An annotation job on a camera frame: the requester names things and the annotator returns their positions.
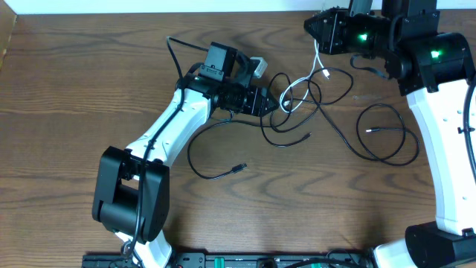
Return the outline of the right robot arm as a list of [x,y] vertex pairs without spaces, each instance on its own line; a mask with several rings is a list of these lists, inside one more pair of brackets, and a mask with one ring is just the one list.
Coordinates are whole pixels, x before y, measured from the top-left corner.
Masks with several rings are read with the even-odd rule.
[[475,260],[475,64],[466,38],[440,33],[436,0],[352,1],[307,19],[323,54],[385,60],[422,133],[436,197],[434,221],[373,250],[375,267],[456,267]]

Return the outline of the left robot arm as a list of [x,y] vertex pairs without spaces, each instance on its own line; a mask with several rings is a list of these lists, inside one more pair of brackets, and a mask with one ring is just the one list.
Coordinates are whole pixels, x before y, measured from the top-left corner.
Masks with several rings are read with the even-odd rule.
[[192,134],[215,109],[260,117],[276,110],[266,88],[252,84],[267,63],[213,42],[203,63],[181,73],[170,105],[126,148],[108,147],[100,158],[92,217],[122,241],[108,267],[165,267],[173,253],[163,226],[170,208],[170,168]]

